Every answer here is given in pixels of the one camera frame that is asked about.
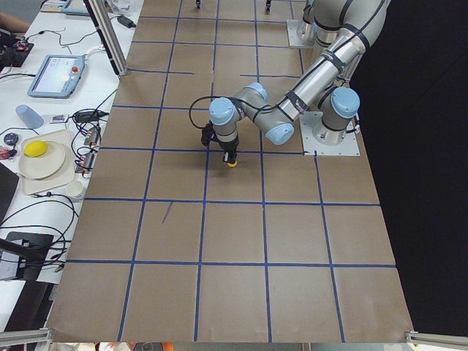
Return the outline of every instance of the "table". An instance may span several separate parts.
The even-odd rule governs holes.
[[[310,65],[284,25],[302,7],[145,2],[48,323],[56,341],[404,340],[362,140],[360,157],[304,156],[298,132],[275,147],[242,121],[229,168],[187,118],[198,97],[252,81],[278,101]],[[207,104],[195,115],[206,123]]]
[[[140,10],[143,0],[135,0],[135,10],[132,14],[128,14],[135,23],[139,18]],[[135,32],[134,29],[127,29],[118,24],[116,20],[112,20],[113,27],[116,35],[121,44],[121,48],[127,56],[130,48],[130,43]],[[43,13],[40,12],[32,23],[26,36],[36,34],[42,30],[60,31],[62,35],[62,42],[69,43],[79,40],[83,35],[95,31],[95,28],[89,17],[81,16],[67,16],[61,13]],[[52,33],[45,33],[43,35],[35,36],[30,39],[34,43],[34,48],[26,59],[24,65],[19,68],[14,68],[11,73],[31,73],[35,74],[39,69],[44,57],[49,54],[69,55],[70,52],[59,45],[58,36]],[[71,54],[81,55],[84,54],[89,48],[100,44],[98,34],[93,34],[86,37],[79,44],[70,46]],[[25,127],[21,120],[15,113],[15,108],[18,105],[26,104],[36,110],[40,115],[52,115],[67,113],[73,114],[75,111],[83,108],[95,108],[105,97],[107,97],[118,86],[119,79],[114,74],[112,67],[104,52],[93,53],[89,56],[86,63],[86,69],[83,77],[73,95],[69,99],[37,99],[27,95],[29,86],[31,85],[32,78],[6,78],[0,81],[0,104],[2,109],[0,111],[0,126],[1,130],[10,127]],[[112,105],[114,96],[103,104],[101,107],[104,111],[109,111]],[[70,130],[74,130],[73,123],[68,123]],[[37,131],[40,134],[53,132],[63,129],[63,124],[47,124],[45,123]],[[21,140],[34,136],[31,131],[16,130],[20,135]],[[84,139],[79,137],[76,145],[82,145]],[[18,158],[13,160],[2,161],[9,169],[16,172],[18,171]],[[53,192],[64,194],[64,187],[54,189]],[[29,196],[25,196],[20,187],[15,194],[15,197],[10,206],[8,214],[30,205],[37,200]],[[75,203],[77,212],[80,212],[81,203]],[[34,208],[34,212],[27,213],[26,216],[16,216],[8,221],[8,225],[21,225],[21,224],[43,224],[51,225],[58,228],[65,228],[69,221],[70,212],[64,206],[48,203],[38,205]],[[71,240],[75,231],[76,221],[66,234],[66,239]],[[0,230],[0,236],[5,238],[10,230]],[[36,233],[50,233],[41,228],[35,228]],[[56,252],[49,251],[48,258]],[[39,275],[38,280],[41,282],[51,282],[58,284],[61,278],[61,272],[55,273],[53,269],[43,269]],[[15,302],[23,288],[24,282],[11,281],[0,282],[0,330],[4,330],[5,325],[11,315]]]

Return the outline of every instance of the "black cable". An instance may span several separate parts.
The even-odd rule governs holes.
[[[196,99],[189,107],[189,120],[190,122],[192,123],[192,126],[194,126],[195,128],[197,129],[203,129],[204,127],[199,127],[198,125],[195,124],[195,122],[193,122],[193,117],[192,117],[192,109],[193,107],[200,101],[202,100],[206,100],[206,99],[218,99],[220,97],[216,96],[216,95],[209,95],[209,96],[206,96],[206,97],[200,97],[198,99]]]
[[[353,40],[355,37],[357,37],[359,34],[361,34],[363,32],[364,29],[367,28],[367,26],[373,21],[373,19],[375,18],[375,16],[377,16],[377,14],[379,13],[380,9],[382,9],[382,6],[384,5],[386,0],[382,0],[379,4],[379,6],[377,7],[377,9],[374,11],[374,13],[372,14],[372,16],[369,18],[369,20],[364,23],[364,25],[358,29],[350,38],[348,38],[347,40],[345,40],[342,44],[338,45],[337,48],[333,49],[333,53],[336,53],[339,49],[343,48],[346,44],[348,44],[349,42],[351,42],[351,40]],[[311,70],[309,70],[290,90],[291,91],[294,91],[297,89],[297,87],[302,84],[302,82],[305,81],[305,79],[307,79],[312,73],[314,73],[320,66],[322,66],[327,60],[326,59],[323,59],[322,61],[320,61],[314,68],[312,68]],[[268,111],[271,111],[271,110],[274,110],[275,108],[279,108],[280,104],[282,104],[283,102],[285,102],[287,100],[287,98],[283,98],[280,102],[278,102],[276,105],[272,106],[272,107],[267,107],[267,108],[261,108],[260,110],[258,110],[256,113],[255,113],[255,117],[257,117],[257,115],[259,113],[262,113],[262,112],[268,112]],[[286,117],[290,118],[283,110],[282,110],[283,114],[286,115]]]
[[[39,205],[40,203],[60,203],[68,208],[70,208],[72,210],[72,218],[69,222],[69,224],[67,225],[67,227],[65,228],[65,230],[62,232],[54,227],[51,227],[51,226],[45,226],[45,225],[39,225],[39,224],[31,224],[31,225],[18,225],[18,226],[9,226],[9,227],[0,227],[0,229],[13,229],[13,228],[20,228],[20,227],[44,227],[44,228],[48,228],[48,229],[52,229],[52,230],[55,230],[56,232],[58,232],[60,234],[60,236],[54,240],[53,242],[51,242],[50,244],[46,245],[46,246],[41,246],[40,248],[41,249],[44,249],[44,248],[50,248],[52,247],[53,245],[56,245],[58,243],[63,243],[63,246],[61,248],[61,252],[59,252],[58,254],[55,254],[53,255],[51,258],[51,262],[56,262],[60,259],[60,257],[67,251],[67,247],[66,247],[66,244],[67,240],[65,240],[65,233],[68,231],[68,229],[72,226],[74,220],[75,220],[75,216],[78,218],[79,215],[78,213],[76,212],[75,210],[75,205],[74,203],[72,202],[72,200],[67,197],[66,195],[62,195],[62,194],[52,194],[51,192],[47,192],[46,195],[35,195],[36,197],[51,197],[51,196],[59,196],[59,197],[65,197],[69,202],[70,202],[70,205],[64,203],[64,202],[61,202],[61,201],[57,201],[57,200],[42,200],[42,201],[39,201],[37,203],[32,203],[31,205],[28,205],[24,208],[21,208],[20,210],[14,212],[13,214],[9,215],[7,218],[5,218],[3,220],[2,223],[0,223],[0,226],[3,225],[8,219],[12,218],[13,216],[19,214],[20,212],[22,211],[25,211],[27,208],[30,208],[30,207],[33,207],[35,205]]]
[[[108,101],[109,98],[110,98],[111,96],[113,96],[113,95],[116,93],[116,91],[117,91],[117,89],[114,90],[112,93],[110,93],[104,100],[102,100],[102,102],[101,102],[99,105],[97,105],[97,107],[95,108],[95,110],[98,110],[106,101]]]
[[[27,73],[10,73],[9,75],[2,75],[0,77],[0,79],[13,77],[13,76],[20,76],[20,75],[22,75],[24,77],[36,77],[36,75],[30,75],[30,74],[27,74]]]
[[[68,42],[68,43],[64,44],[63,42],[61,42],[61,38],[62,38],[61,33],[57,32],[57,31],[51,31],[50,29],[45,29],[43,31],[37,32],[36,34],[30,35],[29,37],[26,38],[26,41],[29,41],[29,39],[32,38],[32,37],[35,37],[35,36],[38,36],[38,35],[43,35],[44,33],[54,33],[55,35],[58,35],[58,44],[60,46],[64,47],[64,46],[71,46],[71,45],[78,44],[78,43],[82,42],[86,37],[89,37],[89,36],[91,36],[93,34],[96,34],[97,31],[93,31],[92,33],[87,33],[87,34],[83,35],[81,37],[81,39],[77,40],[76,42]]]
[[[0,261],[2,261],[2,262],[9,262],[9,263],[20,263],[20,260],[18,260],[18,261],[11,261],[11,260],[5,260],[5,259],[3,259],[3,258],[0,258]],[[61,261],[61,260],[57,260],[57,261],[55,261],[55,260],[45,260],[44,263],[43,263],[42,265],[36,265],[36,264],[34,264],[34,262],[36,262],[36,261],[32,261],[32,262],[33,262],[32,264],[31,264],[31,263],[26,263],[26,267],[39,267],[39,266],[44,267],[44,266],[47,266],[47,265],[55,265],[55,264],[57,264],[57,265],[62,265],[62,264],[65,264],[65,261]]]
[[[38,132],[36,132],[34,129],[31,129],[31,128],[20,128],[20,127],[11,127],[11,128],[7,128],[5,129],[3,132],[0,133],[0,135],[8,132],[9,130],[12,130],[12,129],[21,129],[21,130],[31,130],[32,132],[36,133],[37,135],[39,135]]]
[[[87,150],[86,153],[81,153],[81,149],[85,149]],[[79,148],[76,149],[76,153],[79,155],[79,156],[85,156],[87,153],[91,152],[93,154],[97,154],[97,152],[99,151],[99,146],[94,146],[94,147],[91,147],[91,146],[87,146],[87,145],[84,145],[84,146],[80,146]]]

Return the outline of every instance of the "electronic device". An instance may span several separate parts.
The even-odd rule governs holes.
[[[3,142],[9,146],[15,146],[19,140],[20,136],[16,133],[8,133],[3,137]]]
[[[61,114],[61,115],[54,115],[52,116],[52,119],[50,120],[50,123],[66,123],[69,118],[69,114]]]
[[[47,55],[28,95],[66,99],[75,91],[84,69],[83,56]]]
[[[0,179],[0,222],[2,222],[10,207],[20,179],[3,163],[0,163]]]
[[[23,66],[33,47],[25,37],[0,29],[0,71],[4,67]]]
[[[21,246],[29,245],[24,240],[12,240],[10,242]],[[21,256],[7,251],[1,253],[0,281],[23,278],[24,268],[26,268],[26,261]]]
[[[65,15],[89,16],[83,0],[67,0],[67,3],[61,7],[61,11]]]
[[[109,113],[101,110],[84,110],[73,113],[72,117],[76,123],[89,123],[97,122],[105,116],[109,116]]]
[[[43,4],[40,12],[61,12],[61,8],[59,4]]]
[[[4,331],[33,331],[43,328],[56,296],[56,288],[57,285],[53,283],[26,281]]]

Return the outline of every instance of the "white cable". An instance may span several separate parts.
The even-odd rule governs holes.
[[[86,53],[83,55],[85,57],[85,60],[88,59],[88,56],[90,56],[92,53],[95,53],[97,51],[104,51],[104,45],[98,45],[98,46],[93,46],[90,48]]]

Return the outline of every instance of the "wire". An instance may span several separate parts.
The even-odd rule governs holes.
[[[197,129],[203,129],[204,127],[200,127],[198,125],[195,124],[195,122],[193,122],[193,117],[192,117],[192,109],[193,107],[200,101],[202,100],[206,100],[206,99],[218,99],[220,97],[216,96],[216,95],[209,95],[209,96],[206,96],[206,97],[201,97],[201,98],[198,98],[196,99],[189,107],[189,120],[190,120],[190,123],[192,123],[192,126],[194,126],[195,128]]]
[[[372,14],[372,16],[367,20],[367,22],[364,23],[364,25],[358,29],[351,37],[349,37],[348,39],[346,39],[342,44],[338,45],[337,48],[333,49],[333,53],[336,53],[339,49],[343,48],[346,44],[348,44],[349,42],[351,42],[354,38],[356,38],[359,34],[361,34],[363,32],[364,29],[367,28],[367,26],[373,21],[373,19],[375,18],[375,16],[377,16],[377,14],[379,13],[379,11],[382,9],[382,6],[384,5],[386,0],[382,0],[379,4],[379,6],[377,7],[377,9],[374,11],[374,13]],[[294,91],[297,89],[297,87],[302,84],[302,82],[304,82],[312,73],[314,73],[320,66],[322,66],[327,60],[326,59],[322,59],[322,61],[320,61],[317,65],[315,65],[312,69],[310,69],[290,90],[291,91]],[[274,109],[280,109],[279,106],[285,102],[287,100],[286,97],[284,97],[280,102],[278,102],[277,104],[275,104],[274,106],[265,106],[265,107],[261,107],[260,109],[254,107],[257,112],[255,113],[254,115],[254,118],[255,119],[258,114],[260,113],[263,113],[263,112],[269,112],[269,111],[272,111]],[[286,117],[288,117],[289,119],[291,119],[282,109],[280,109],[281,112],[283,112],[283,114],[286,115]]]
[[[112,91],[109,95],[107,95],[105,97],[105,99],[103,99],[97,106],[96,108],[84,108],[82,110],[78,110],[76,111],[75,113],[73,113],[69,119],[71,118],[73,123],[75,123],[75,127],[76,129],[78,130],[76,132],[76,134],[74,135],[74,137],[72,138],[72,142],[71,142],[71,147],[72,147],[72,151],[73,151],[73,154],[75,155],[75,157],[77,158],[75,160],[75,164],[81,168],[83,168],[84,170],[87,170],[87,171],[91,171],[92,170],[92,167],[84,167],[82,166],[81,162],[83,161],[82,160],[82,157],[85,156],[88,152],[92,152],[92,153],[95,153],[97,154],[97,152],[99,151],[99,146],[94,146],[94,147],[91,147],[91,146],[81,146],[80,148],[78,149],[74,149],[73,145],[75,144],[75,141],[76,141],[76,138],[78,137],[78,135],[82,135],[84,137],[86,137],[89,133],[89,130],[88,129],[88,125],[92,125],[91,128],[94,128],[96,130],[96,133],[97,133],[97,137],[98,137],[98,142],[101,143],[101,140],[102,140],[102,133],[101,133],[101,126],[99,124],[99,122],[107,122],[107,120],[104,120],[100,117],[97,118],[96,121],[84,121],[84,122],[77,122],[77,117],[79,116],[79,113],[83,113],[83,112],[90,112],[90,115],[89,115],[89,119],[91,120],[92,118],[96,118],[98,115],[102,115],[104,114],[105,112],[101,111],[99,108],[105,104],[106,101],[109,100],[109,98],[111,96],[113,96],[115,93],[117,92],[117,89],[115,89],[114,91]],[[80,150],[82,149],[86,149],[88,152],[82,154],[80,153]]]
[[[4,133],[6,133],[6,132],[8,132],[9,130],[12,130],[12,129],[31,130],[32,132],[34,132],[34,133],[36,133],[37,135],[39,135],[39,133],[36,132],[34,129],[31,129],[31,128],[19,128],[19,127],[18,127],[18,128],[17,128],[17,127],[7,128],[7,129],[5,129],[3,132],[1,132],[0,135],[4,134]]]
[[[57,233],[59,233],[60,235],[56,240],[52,241],[48,245],[40,246],[38,248],[38,249],[49,249],[49,248],[51,248],[52,246],[54,246],[56,244],[62,243],[62,248],[58,249],[58,250],[60,250],[60,252],[58,254],[53,255],[50,258],[50,260],[49,260],[50,264],[54,264],[54,263],[58,262],[60,257],[67,251],[66,245],[67,245],[67,242],[69,242],[69,241],[65,239],[65,237],[64,237],[65,233],[71,228],[71,226],[72,226],[72,224],[73,224],[73,222],[75,220],[75,217],[79,218],[79,215],[78,215],[77,211],[75,210],[75,204],[66,195],[53,194],[51,192],[47,192],[45,195],[39,195],[39,194],[35,195],[35,197],[39,197],[39,198],[41,198],[41,197],[52,197],[52,196],[64,197],[69,202],[69,205],[67,203],[64,203],[64,202],[58,201],[58,200],[41,200],[41,201],[39,201],[37,203],[32,203],[31,205],[28,205],[28,206],[26,206],[24,208],[21,208],[21,209],[17,210],[13,214],[10,214],[7,218],[5,218],[3,220],[3,222],[0,223],[0,229],[15,229],[15,228],[24,228],[24,227],[43,227],[43,228],[55,230]],[[40,203],[60,203],[60,204],[62,204],[64,206],[70,208],[70,210],[72,210],[72,218],[71,218],[69,224],[67,225],[67,227],[65,228],[65,230],[60,231],[55,227],[51,227],[51,226],[47,226],[47,225],[41,225],[41,224],[17,225],[17,226],[8,226],[8,227],[7,226],[2,226],[7,220],[9,220],[12,217],[16,216],[20,212],[25,211],[26,209],[31,208],[33,206],[39,205]]]
[[[19,75],[22,75],[22,76],[25,76],[25,77],[36,77],[36,75],[30,75],[30,74],[27,74],[27,73],[10,73],[8,75],[2,75],[0,77],[0,79],[12,77],[12,76],[19,76]]]
[[[62,46],[62,47],[66,47],[66,46],[71,46],[71,45],[75,45],[75,44],[78,44],[78,43],[82,42],[85,38],[90,37],[93,34],[96,34],[97,31],[93,31],[92,33],[87,33],[87,34],[83,35],[81,37],[81,39],[77,40],[76,42],[63,43],[63,42],[61,42],[61,38],[62,38],[61,33],[59,33],[58,31],[52,31],[50,29],[45,29],[43,31],[38,31],[36,34],[30,35],[29,37],[26,38],[26,41],[29,41],[29,39],[32,38],[32,37],[35,37],[35,36],[38,36],[38,35],[43,35],[44,33],[53,33],[55,35],[58,35],[58,44],[60,46]]]
[[[110,93],[104,100],[102,100],[102,102],[101,102],[99,105],[97,105],[97,107],[95,108],[95,110],[98,110],[98,109],[99,109],[106,101],[108,101],[109,98],[110,98],[111,96],[113,96],[116,92],[117,92],[117,89],[114,90],[112,93]]]

